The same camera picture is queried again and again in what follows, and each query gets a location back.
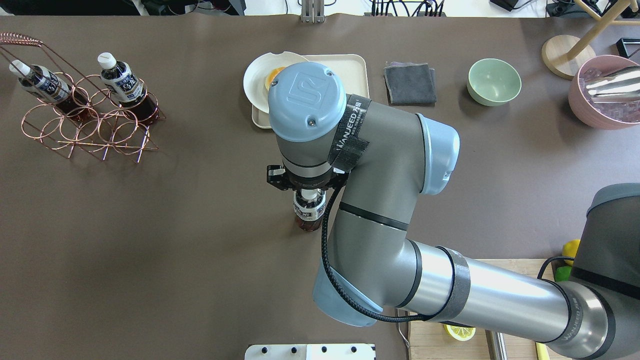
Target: brown table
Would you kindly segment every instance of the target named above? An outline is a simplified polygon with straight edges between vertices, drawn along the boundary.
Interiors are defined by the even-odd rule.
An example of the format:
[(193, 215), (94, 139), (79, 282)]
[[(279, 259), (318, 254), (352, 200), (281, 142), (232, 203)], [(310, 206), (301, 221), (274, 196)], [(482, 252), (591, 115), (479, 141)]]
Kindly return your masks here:
[[(359, 54), (382, 103), (386, 61), (436, 69), (435, 106), (404, 109), (454, 126), (461, 153), (443, 193), (420, 199), (413, 240), (473, 258), (546, 258), (580, 237), (598, 189), (640, 179), (640, 126), (579, 122), (569, 82), (540, 57), (546, 39), (582, 36), (590, 20), (298, 21), (0, 19), (0, 31), (37, 37), (87, 73), (111, 51), (168, 117), (154, 128), (161, 150), (137, 166), (83, 153), (64, 160), (21, 134), (34, 99), (0, 71), (2, 359), (242, 359), (249, 344), (322, 342), (375, 343), (381, 360), (405, 356), (393, 325), (342, 325), (312, 301), (320, 234), (297, 229), (291, 193), (265, 183), (279, 153), (272, 132), (252, 124), (242, 88), (263, 53)], [(594, 48), (616, 53), (615, 41), (634, 32), (611, 27)], [(487, 108), (467, 94), (467, 70), (485, 57), (519, 71), (522, 93), (510, 104)]]

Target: yellow handle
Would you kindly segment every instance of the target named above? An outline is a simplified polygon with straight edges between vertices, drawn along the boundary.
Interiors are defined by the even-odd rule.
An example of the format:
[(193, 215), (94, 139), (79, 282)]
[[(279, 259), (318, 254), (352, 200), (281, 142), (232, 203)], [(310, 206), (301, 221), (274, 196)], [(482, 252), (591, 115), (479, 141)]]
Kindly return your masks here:
[(536, 343), (536, 352), (538, 353), (538, 360), (549, 360), (549, 351), (545, 344)]

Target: folded napkin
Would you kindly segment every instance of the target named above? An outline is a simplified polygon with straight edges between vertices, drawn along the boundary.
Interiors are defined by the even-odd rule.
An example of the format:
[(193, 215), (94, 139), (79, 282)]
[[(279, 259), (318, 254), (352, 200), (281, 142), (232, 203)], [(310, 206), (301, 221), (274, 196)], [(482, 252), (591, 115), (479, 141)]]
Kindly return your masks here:
[(436, 102), (435, 70), (427, 63), (392, 62), (385, 67), (385, 82), (393, 105)]

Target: green bowl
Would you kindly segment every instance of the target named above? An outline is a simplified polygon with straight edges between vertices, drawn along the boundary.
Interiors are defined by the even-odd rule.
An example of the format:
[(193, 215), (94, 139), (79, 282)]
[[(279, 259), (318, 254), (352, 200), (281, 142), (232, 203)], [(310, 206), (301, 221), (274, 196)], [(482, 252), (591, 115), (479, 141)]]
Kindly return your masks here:
[(521, 88), (516, 69), (500, 59), (478, 60), (469, 69), (467, 90), (482, 105), (506, 104), (518, 96)]

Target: bottle label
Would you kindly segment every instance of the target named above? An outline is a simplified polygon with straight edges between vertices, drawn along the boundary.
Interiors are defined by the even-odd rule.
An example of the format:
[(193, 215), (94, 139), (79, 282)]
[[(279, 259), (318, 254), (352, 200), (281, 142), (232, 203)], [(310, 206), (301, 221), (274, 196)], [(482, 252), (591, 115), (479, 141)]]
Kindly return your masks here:
[(30, 84), (29, 86), (22, 85), (22, 88), (44, 102), (51, 104), (57, 104), (69, 97), (71, 93), (69, 85), (49, 69), (42, 66), (39, 67), (42, 70), (42, 77), (39, 80), (34, 79), (34, 86)]
[(326, 208), (326, 199), (323, 196), (322, 201), (314, 208), (306, 208), (304, 205), (298, 204), (293, 200), (293, 211), (296, 215), (304, 221), (316, 221), (324, 215), (324, 209)]
[(111, 91), (114, 100), (118, 102), (135, 101), (144, 91), (142, 82), (138, 81), (136, 75), (131, 72), (129, 65), (127, 63), (125, 65), (126, 70), (117, 79), (105, 79), (101, 76), (102, 82)]

